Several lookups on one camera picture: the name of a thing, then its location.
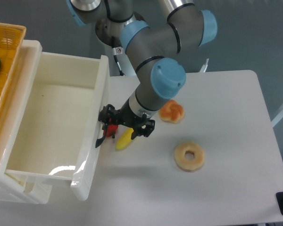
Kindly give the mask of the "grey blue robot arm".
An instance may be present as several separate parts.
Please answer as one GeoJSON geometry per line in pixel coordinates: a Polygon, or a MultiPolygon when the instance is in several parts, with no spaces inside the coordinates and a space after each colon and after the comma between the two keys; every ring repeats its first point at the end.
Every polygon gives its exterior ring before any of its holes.
{"type": "Polygon", "coordinates": [[[148,137],[155,128],[152,116],[185,84],[185,70],[173,55],[212,41],[214,14],[198,10],[192,0],[162,0],[166,25],[153,30],[135,16],[131,0],[69,0],[67,5],[79,25],[107,22],[106,38],[112,48],[123,49],[140,82],[120,109],[103,107],[98,117],[103,130],[123,125],[133,129],[132,138],[148,137]]]}

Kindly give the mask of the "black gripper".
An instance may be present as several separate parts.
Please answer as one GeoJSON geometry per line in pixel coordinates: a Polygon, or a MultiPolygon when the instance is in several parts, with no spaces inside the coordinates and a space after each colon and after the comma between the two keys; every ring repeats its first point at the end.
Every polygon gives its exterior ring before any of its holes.
{"type": "Polygon", "coordinates": [[[131,140],[136,137],[149,137],[155,129],[155,120],[148,120],[146,115],[137,116],[125,103],[120,109],[111,104],[103,107],[99,113],[98,121],[103,124],[102,129],[107,132],[109,125],[123,125],[133,128],[131,140]]]}

